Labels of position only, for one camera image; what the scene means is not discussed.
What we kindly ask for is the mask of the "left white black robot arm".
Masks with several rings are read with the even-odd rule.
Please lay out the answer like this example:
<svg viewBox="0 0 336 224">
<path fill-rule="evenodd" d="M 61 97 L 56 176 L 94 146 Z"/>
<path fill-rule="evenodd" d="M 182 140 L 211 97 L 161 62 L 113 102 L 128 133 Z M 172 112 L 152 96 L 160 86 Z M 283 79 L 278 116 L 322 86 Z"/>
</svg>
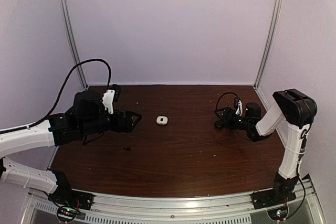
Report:
<svg viewBox="0 0 336 224">
<path fill-rule="evenodd" d="M 130 133 L 142 116 L 132 111 L 119 111 L 113 104 L 120 92 L 104 94 L 83 91 L 75 94 L 72 107 L 66 113 L 51 114 L 41 122 L 1 131 L 1 182 L 33 188 L 55 194 L 64 205 L 76 197 L 66 175 L 59 171 L 40 170 L 17 163 L 8 156 L 39 147 L 53 147 L 74 141 L 87 143 L 87 137 L 107 131 Z"/>
</svg>

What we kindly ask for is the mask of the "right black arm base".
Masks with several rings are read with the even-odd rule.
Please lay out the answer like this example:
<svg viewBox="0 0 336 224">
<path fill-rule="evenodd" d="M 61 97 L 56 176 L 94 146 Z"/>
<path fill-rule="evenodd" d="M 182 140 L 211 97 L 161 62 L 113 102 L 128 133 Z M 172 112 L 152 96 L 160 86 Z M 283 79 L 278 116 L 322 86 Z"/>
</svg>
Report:
<svg viewBox="0 0 336 224">
<path fill-rule="evenodd" d="M 300 183 L 303 189 L 303 198 L 295 210 L 290 210 L 288 202 L 297 199 L 294 192 L 297 182 Z M 269 218 L 276 222 L 285 222 L 300 210 L 306 199 L 306 195 L 307 192 L 299 174 L 293 178 L 285 179 L 276 173 L 272 189 L 264 191 L 256 190 L 250 194 L 250 197 L 255 210 L 271 208 L 267 211 Z"/>
</svg>

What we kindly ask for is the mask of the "white earbud charging case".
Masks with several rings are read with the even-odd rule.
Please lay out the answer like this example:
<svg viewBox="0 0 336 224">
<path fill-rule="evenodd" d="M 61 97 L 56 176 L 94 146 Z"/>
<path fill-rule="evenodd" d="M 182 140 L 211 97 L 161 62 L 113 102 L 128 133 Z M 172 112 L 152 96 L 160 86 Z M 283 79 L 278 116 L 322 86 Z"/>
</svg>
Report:
<svg viewBox="0 0 336 224">
<path fill-rule="evenodd" d="M 156 123 L 158 125 L 167 125 L 168 124 L 168 117 L 167 116 L 158 116 L 156 118 Z"/>
</svg>

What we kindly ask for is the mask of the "black round earbud case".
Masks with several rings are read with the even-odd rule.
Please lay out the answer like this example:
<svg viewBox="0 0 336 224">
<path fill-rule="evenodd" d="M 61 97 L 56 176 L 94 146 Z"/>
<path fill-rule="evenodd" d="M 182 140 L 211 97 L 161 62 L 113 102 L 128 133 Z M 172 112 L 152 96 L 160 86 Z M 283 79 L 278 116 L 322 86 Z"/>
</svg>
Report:
<svg viewBox="0 0 336 224">
<path fill-rule="evenodd" d="M 223 121 L 221 121 L 221 120 L 217 120 L 217 121 L 214 123 L 214 126 L 215 126 L 217 129 L 222 129 L 222 128 L 225 126 L 225 124 L 224 124 Z"/>
</svg>

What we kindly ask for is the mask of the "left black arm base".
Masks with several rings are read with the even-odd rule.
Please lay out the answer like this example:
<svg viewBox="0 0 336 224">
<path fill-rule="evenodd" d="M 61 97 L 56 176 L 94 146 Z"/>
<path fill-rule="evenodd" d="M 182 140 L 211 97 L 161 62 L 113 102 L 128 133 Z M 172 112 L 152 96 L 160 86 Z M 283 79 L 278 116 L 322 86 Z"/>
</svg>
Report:
<svg viewBox="0 0 336 224">
<path fill-rule="evenodd" d="M 56 217 L 63 223 L 73 221 L 80 210 L 90 210 L 93 194 L 72 189 L 66 175 L 60 171 L 52 171 L 56 177 L 57 188 L 53 193 L 46 194 L 48 200 L 56 207 Z"/>
</svg>

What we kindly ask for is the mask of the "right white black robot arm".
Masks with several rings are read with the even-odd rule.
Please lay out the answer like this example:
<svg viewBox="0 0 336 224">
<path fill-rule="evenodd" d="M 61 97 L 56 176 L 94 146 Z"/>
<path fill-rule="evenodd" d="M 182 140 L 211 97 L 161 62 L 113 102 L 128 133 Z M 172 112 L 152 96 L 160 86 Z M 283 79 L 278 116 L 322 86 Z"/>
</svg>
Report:
<svg viewBox="0 0 336 224">
<path fill-rule="evenodd" d="M 279 204 L 293 192 L 300 179 L 300 166 L 306 152 L 307 138 L 317 115 L 317 104 L 301 91 L 287 89 L 274 92 L 273 104 L 262 114 L 259 104 L 243 104 L 236 93 L 232 95 L 232 107 L 215 106 L 216 128 L 244 131 L 248 140 L 259 142 L 271 137 L 281 125 L 287 127 L 284 156 L 276 172 L 273 188 L 269 192 L 271 202 Z"/>
</svg>

